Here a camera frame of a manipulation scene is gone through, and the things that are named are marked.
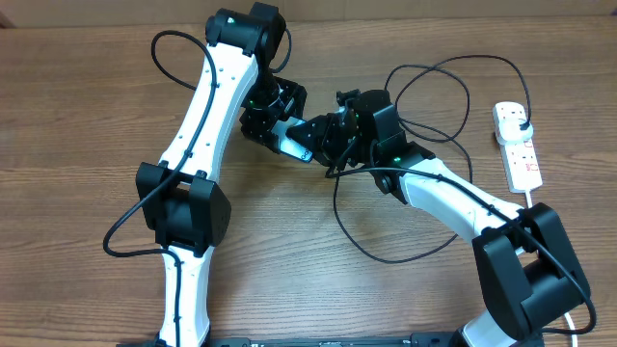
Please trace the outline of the blue Galaxy smartphone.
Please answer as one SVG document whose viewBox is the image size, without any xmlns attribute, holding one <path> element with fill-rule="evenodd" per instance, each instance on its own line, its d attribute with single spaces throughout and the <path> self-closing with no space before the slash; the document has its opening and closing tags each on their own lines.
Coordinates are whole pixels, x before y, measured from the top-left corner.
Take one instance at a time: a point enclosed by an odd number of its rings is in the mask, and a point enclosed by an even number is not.
<svg viewBox="0 0 617 347">
<path fill-rule="evenodd" d="M 285 154 L 301 162 L 309 163 L 312 160 L 313 153 L 306 147 L 300 145 L 298 142 L 288 138 L 286 135 L 286 131 L 289 128 L 301 125 L 303 123 L 303 120 L 293 117 L 290 117 L 286 121 L 278 120 L 274 124 L 271 132 L 278 137 L 275 141 L 276 153 Z"/>
</svg>

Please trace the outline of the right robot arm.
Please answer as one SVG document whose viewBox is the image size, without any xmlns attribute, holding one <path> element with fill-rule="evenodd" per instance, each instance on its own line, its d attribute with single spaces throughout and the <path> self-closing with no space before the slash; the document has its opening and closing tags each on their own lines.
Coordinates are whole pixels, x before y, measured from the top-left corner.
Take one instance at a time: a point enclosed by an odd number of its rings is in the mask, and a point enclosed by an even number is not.
<svg viewBox="0 0 617 347">
<path fill-rule="evenodd" d="M 586 305 L 589 283 L 556 212 L 495 198 L 410 142 L 389 93 L 352 91 L 336 113 L 293 125 L 286 136 L 328 167 L 327 176 L 369 173 L 385 194 L 423 210 L 471 244 L 484 313 L 449 334 L 451 346 L 537 346 L 551 322 Z"/>
</svg>

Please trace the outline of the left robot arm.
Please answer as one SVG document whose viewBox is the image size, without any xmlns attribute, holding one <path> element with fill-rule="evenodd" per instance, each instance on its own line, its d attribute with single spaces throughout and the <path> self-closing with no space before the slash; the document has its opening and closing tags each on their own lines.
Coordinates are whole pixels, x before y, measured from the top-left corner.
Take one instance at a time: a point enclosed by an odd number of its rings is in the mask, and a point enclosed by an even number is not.
<svg viewBox="0 0 617 347">
<path fill-rule="evenodd" d="M 202 346 L 210 321 L 206 297 L 214 249 L 228 229 L 231 205 L 219 182 L 228 138 L 242 134 L 275 153 L 308 162 L 289 140 L 303 122 L 307 92 L 270 66 L 288 30 L 275 6 L 247 14 L 220 9 L 208 18 L 199 82 L 173 141 L 155 164 L 143 163 L 136 186 L 165 266 L 165 315 L 155 345 Z"/>
</svg>

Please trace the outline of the white USB charger plug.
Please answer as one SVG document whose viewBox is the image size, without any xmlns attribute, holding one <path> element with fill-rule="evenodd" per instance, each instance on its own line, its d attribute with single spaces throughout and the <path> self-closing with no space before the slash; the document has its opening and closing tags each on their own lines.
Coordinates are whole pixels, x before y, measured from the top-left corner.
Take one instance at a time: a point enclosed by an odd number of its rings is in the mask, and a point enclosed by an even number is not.
<svg viewBox="0 0 617 347">
<path fill-rule="evenodd" d="M 501 146 L 509 146 L 531 139 L 534 128 L 522 119 L 498 119 L 495 133 Z"/>
</svg>

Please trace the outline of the white power strip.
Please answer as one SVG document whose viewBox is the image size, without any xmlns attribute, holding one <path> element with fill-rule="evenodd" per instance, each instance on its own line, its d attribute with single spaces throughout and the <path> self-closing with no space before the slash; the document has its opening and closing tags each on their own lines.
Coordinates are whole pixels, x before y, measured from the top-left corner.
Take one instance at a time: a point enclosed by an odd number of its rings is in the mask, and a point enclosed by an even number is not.
<svg viewBox="0 0 617 347">
<path fill-rule="evenodd" d="M 516 102 L 502 101 L 493 108 L 496 128 L 498 119 L 527 121 L 524 107 Z M 543 184 L 532 138 L 522 143 L 499 145 L 509 190 L 512 193 L 530 192 Z"/>
</svg>

